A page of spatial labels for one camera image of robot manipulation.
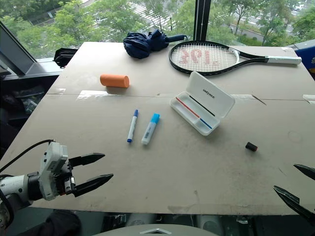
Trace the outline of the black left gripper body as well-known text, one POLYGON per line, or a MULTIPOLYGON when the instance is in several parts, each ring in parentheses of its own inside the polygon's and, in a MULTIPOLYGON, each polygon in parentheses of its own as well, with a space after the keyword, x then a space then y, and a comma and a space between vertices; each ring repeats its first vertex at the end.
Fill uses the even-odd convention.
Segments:
POLYGON ((72 174, 74 159, 53 161, 50 164, 50 186, 55 197, 72 193, 75 185, 72 174))

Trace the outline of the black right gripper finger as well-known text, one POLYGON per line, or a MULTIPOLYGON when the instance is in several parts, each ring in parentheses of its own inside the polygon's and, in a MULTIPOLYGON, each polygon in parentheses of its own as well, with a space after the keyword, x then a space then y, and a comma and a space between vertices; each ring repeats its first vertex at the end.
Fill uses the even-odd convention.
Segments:
POLYGON ((304 175, 306 175, 307 177, 315 180, 315 169, 305 166, 305 165, 301 165, 301 164, 294 164, 293 165, 295 168, 297 168, 300 172, 302 172, 304 175))
POLYGON ((315 214, 301 206, 300 199, 297 196, 276 185, 273 186, 273 189, 289 208, 306 219, 310 224, 315 223, 315 214))

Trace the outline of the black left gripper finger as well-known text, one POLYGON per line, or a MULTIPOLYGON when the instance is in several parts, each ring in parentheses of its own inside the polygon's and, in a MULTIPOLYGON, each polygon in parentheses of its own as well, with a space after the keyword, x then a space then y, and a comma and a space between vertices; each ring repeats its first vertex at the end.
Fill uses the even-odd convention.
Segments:
POLYGON ((103 158, 104 156, 105 154, 103 153, 94 152, 94 153, 70 158, 68 162, 69 162, 70 167, 74 168, 76 166, 80 166, 80 165, 84 166, 84 165, 94 163, 98 161, 99 159, 103 158))
POLYGON ((83 194, 91 192, 91 191, 101 187, 105 183, 107 183, 113 176, 114 176, 114 174, 105 174, 105 175, 99 175, 99 176, 94 177, 90 180, 87 180, 86 182, 75 186, 72 194, 75 197, 79 197, 83 194))

